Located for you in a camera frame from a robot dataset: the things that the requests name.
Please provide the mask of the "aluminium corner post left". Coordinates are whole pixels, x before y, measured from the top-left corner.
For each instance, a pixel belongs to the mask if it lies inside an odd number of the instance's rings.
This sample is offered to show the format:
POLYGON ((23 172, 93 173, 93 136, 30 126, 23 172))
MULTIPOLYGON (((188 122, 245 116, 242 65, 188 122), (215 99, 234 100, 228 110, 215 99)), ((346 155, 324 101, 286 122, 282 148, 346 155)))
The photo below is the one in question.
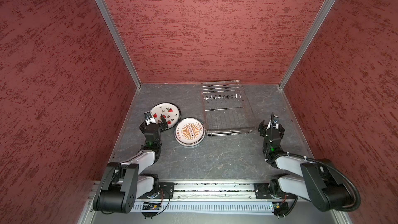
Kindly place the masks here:
POLYGON ((140 89, 142 86, 142 82, 138 76, 138 73, 137 73, 134 65, 133 65, 133 62, 130 58, 127 48, 122 40, 122 37, 117 29, 117 26, 112 18, 112 15, 108 9, 108 6, 107 6, 105 0, 95 0, 95 2, 101 12, 101 15, 109 29, 111 36, 119 50, 119 53, 122 56, 122 59, 129 71, 129 74, 130 74, 132 80, 134 81, 136 88, 140 89))

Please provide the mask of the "right base circuit board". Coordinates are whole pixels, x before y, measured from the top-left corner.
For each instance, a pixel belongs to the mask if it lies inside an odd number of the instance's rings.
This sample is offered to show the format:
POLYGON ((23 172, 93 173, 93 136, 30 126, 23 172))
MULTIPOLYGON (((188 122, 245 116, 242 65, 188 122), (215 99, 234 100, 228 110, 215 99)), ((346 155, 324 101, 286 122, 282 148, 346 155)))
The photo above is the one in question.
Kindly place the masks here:
POLYGON ((272 204, 272 213, 278 218, 285 217, 288 211, 289 211, 289 204, 287 202, 272 204))

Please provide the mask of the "aluminium corner post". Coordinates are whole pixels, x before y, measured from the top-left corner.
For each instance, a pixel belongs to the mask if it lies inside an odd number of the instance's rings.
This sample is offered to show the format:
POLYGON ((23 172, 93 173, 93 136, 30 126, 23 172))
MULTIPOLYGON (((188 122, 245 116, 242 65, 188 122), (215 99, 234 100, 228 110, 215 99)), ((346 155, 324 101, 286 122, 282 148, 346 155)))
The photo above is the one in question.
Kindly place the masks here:
POLYGON ((308 47, 310 46, 311 42, 313 41, 314 37, 316 36, 317 32, 319 31, 335 2, 336 0, 324 0, 324 2, 322 3, 318 13, 315 16, 314 21, 311 24, 311 27, 309 28, 292 62, 290 63, 287 71, 285 72, 283 78, 279 83, 279 88, 281 90, 284 90, 294 70, 305 55, 308 47))
POLYGON ((127 48, 122 40, 122 37, 117 29, 117 26, 112 18, 112 15, 108 9, 108 6, 107 6, 105 0, 95 0, 95 2, 101 12, 101 15, 109 29, 111 36, 119 50, 119 53, 122 56, 122 59, 129 71, 129 74, 130 74, 132 80, 134 81, 136 88, 140 89, 142 86, 142 82, 138 76, 138 73, 137 73, 134 65, 133 65, 133 62, 130 58, 127 48))

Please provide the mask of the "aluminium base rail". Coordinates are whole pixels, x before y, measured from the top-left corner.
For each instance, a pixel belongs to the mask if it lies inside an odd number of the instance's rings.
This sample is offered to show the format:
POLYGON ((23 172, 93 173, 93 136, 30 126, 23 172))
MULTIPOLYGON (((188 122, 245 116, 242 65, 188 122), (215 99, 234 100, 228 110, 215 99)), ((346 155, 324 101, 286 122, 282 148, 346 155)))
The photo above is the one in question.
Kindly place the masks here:
POLYGON ((161 213, 248 214, 273 216, 272 204, 293 203, 296 196, 273 198, 267 181, 165 180, 163 200, 142 196, 132 213, 141 213, 144 202, 162 203, 161 213))

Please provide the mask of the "plain white plate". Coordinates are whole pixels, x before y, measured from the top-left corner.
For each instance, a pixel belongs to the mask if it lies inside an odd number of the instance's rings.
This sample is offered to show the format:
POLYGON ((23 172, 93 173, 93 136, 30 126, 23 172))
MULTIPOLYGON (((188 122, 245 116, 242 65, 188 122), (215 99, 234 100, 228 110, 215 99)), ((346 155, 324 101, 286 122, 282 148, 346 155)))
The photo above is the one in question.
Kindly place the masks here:
POLYGON ((161 117, 163 117, 167 123, 167 128, 165 130, 174 127, 181 119, 181 111, 177 105, 172 103, 161 103, 154 106, 150 110, 152 117, 156 123, 162 123, 161 117))

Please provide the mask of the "base circuit board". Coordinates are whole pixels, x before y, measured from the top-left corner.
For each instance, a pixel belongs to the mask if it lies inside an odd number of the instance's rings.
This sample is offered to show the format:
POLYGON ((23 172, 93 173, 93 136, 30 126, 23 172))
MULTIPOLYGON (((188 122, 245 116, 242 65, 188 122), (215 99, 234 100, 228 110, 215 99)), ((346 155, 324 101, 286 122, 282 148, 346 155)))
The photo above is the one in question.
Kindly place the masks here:
POLYGON ((278 218, 285 217, 288 211, 289 211, 289 204, 287 202, 272 204, 272 213, 278 218))
POLYGON ((145 218, 153 218, 162 212, 162 203, 144 202, 141 214, 145 218))

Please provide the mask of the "orange sunburst green rim plate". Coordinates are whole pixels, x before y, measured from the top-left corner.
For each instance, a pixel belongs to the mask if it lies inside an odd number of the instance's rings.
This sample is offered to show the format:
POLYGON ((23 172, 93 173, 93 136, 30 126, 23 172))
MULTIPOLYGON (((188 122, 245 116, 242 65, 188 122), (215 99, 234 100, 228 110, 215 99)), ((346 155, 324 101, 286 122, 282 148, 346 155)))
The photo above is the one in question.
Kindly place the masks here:
POLYGON ((185 118, 175 126, 174 137, 180 146, 197 147, 206 137, 205 126, 199 119, 185 118))

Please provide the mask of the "left base circuit board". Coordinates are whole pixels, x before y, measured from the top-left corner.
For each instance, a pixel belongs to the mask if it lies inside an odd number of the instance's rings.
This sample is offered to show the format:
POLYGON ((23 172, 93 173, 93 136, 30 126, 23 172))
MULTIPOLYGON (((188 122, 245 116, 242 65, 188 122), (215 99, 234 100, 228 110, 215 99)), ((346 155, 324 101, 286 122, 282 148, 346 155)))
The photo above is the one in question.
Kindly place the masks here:
POLYGON ((141 214, 145 218, 153 218, 162 212, 162 203, 144 202, 141 214))

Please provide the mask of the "aluminium corner post right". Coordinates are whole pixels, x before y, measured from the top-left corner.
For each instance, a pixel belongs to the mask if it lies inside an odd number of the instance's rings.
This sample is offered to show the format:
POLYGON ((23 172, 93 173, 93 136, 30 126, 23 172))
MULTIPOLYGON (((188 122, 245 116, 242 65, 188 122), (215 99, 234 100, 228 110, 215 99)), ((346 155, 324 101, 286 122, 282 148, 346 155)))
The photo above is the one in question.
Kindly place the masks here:
POLYGON ((311 24, 311 27, 309 28, 292 62, 290 63, 287 71, 285 72, 283 78, 279 83, 279 88, 281 90, 284 90, 294 70, 305 55, 308 47, 310 46, 311 42, 313 41, 314 37, 316 36, 317 32, 319 31, 335 2, 336 0, 324 0, 324 2, 322 3, 318 13, 315 16, 314 21, 311 24))

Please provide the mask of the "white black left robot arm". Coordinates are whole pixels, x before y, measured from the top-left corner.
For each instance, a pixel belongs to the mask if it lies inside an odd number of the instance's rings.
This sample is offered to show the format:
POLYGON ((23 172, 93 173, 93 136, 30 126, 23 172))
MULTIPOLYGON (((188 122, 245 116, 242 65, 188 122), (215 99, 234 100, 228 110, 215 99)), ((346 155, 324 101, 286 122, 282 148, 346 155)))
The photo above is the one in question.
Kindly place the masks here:
POLYGON ((155 174, 142 172, 155 164, 161 154, 161 132, 169 126, 162 116, 145 120, 140 126, 145 144, 126 162, 110 162, 105 169, 93 200, 93 210, 103 214, 129 213, 135 200, 142 195, 156 192, 159 179, 155 174))

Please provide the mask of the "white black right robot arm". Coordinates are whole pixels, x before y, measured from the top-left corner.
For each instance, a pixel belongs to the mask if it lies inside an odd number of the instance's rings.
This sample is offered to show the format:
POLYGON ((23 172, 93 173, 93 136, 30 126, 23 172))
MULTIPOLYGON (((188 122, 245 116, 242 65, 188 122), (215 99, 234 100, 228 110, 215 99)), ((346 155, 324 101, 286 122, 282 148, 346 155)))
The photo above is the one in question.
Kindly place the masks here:
POLYGON ((274 175, 268 184, 268 194, 273 199, 284 200, 288 195, 304 199, 321 211, 353 212, 361 205, 361 196, 354 183, 332 161, 313 159, 282 149, 285 128, 276 116, 269 123, 262 121, 258 131, 263 140, 265 162, 283 170, 274 175))

